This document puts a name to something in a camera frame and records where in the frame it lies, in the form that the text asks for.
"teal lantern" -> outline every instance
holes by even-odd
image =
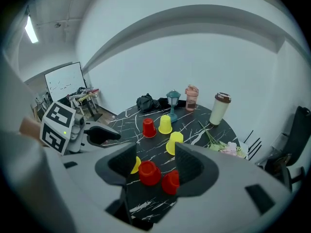
[[[178,100],[180,98],[180,93],[173,90],[170,91],[167,96],[167,101],[169,102],[169,105],[171,106],[171,112],[169,113],[169,116],[171,118],[171,122],[177,121],[177,115],[174,113],[174,107],[177,105]]]

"white tumbler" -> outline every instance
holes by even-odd
[[[218,92],[215,95],[214,106],[209,118],[211,125],[218,126],[220,124],[230,103],[230,95],[223,92]]]

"pink water bottle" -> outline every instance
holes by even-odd
[[[186,110],[187,111],[194,111],[196,101],[198,100],[199,96],[199,89],[196,88],[194,85],[188,85],[188,88],[185,90],[187,94],[187,101],[186,101]]]

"red cup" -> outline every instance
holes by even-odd
[[[141,162],[138,172],[140,181],[145,185],[155,185],[161,179],[160,169],[152,161]]]
[[[155,124],[151,118],[144,119],[142,123],[142,134],[147,138],[151,138],[156,135]]]
[[[174,170],[164,176],[162,180],[162,189],[168,194],[175,195],[179,187],[178,171]]]

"black marble table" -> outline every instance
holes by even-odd
[[[137,106],[133,106],[119,114],[109,126],[121,134],[121,139],[108,141],[106,146],[123,142],[137,142],[137,156],[141,161],[153,161],[161,170],[162,177],[176,168],[175,157],[166,152],[165,145],[170,134],[161,134],[158,130],[155,137],[146,138],[142,135],[142,122],[145,118],[152,118],[155,128],[158,129],[162,115],[168,114],[169,109],[142,114]],[[194,112],[185,108],[176,108],[178,121],[172,123],[173,131],[184,135],[184,143],[206,147],[209,144],[208,136],[198,123],[207,126],[209,133],[222,142],[235,142],[238,139],[227,124],[222,120],[218,127],[209,125],[211,110],[197,105]],[[145,186],[139,180],[138,172],[131,174],[127,180],[128,203],[132,217],[137,217],[152,223],[158,223],[161,218],[176,203],[176,196],[166,194],[161,187],[161,181],[154,186]]]

